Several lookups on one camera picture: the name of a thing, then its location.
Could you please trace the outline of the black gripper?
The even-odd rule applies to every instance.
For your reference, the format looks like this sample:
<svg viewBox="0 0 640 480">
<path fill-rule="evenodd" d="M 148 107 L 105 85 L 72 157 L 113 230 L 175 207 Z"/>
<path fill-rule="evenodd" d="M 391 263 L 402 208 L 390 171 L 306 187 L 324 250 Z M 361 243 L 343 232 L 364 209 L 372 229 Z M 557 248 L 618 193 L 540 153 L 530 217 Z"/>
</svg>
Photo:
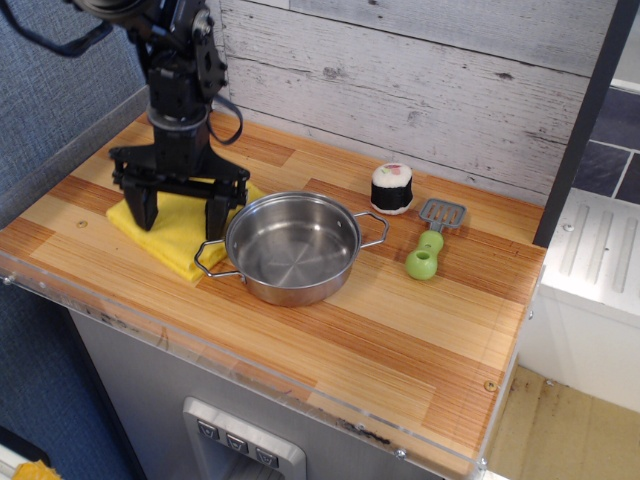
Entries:
<svg viewBox="0 0 640 480">
<path fill-rule="evenodd" d="M 150 145 L 115 147 L 114 182 L 136 224 L 150 231 L 158 215 L 158 192 L 208 199 L 207 240 L 224 236 L 229 214 L 248 201 L 249 172 L 222 158 L 210 144 L 210 122 L 187 127 L 153 126 Z"/>
</svg>

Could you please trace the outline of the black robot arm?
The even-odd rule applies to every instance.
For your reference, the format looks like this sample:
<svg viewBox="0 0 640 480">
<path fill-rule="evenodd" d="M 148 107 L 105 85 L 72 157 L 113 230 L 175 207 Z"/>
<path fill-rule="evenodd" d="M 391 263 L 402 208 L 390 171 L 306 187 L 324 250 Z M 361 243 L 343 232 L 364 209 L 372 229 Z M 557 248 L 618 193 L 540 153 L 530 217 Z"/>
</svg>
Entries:
<svg viewBox="0 0 640 480">
<path fill-rule="evenodd" d="M 136 46 L 149 88 L 153 142 L 114 148 L 113 179 L 136 224 L 150 230 L 160 192 L 205 200 L 205 235 L 218 240 L 231 209 L 248 199 L 244 168 L 214 152 L 212 105 L 226 86 L 226 64 L 203 1 L 79 1 L 82 11 L 118 25 Z"/>
</svg>

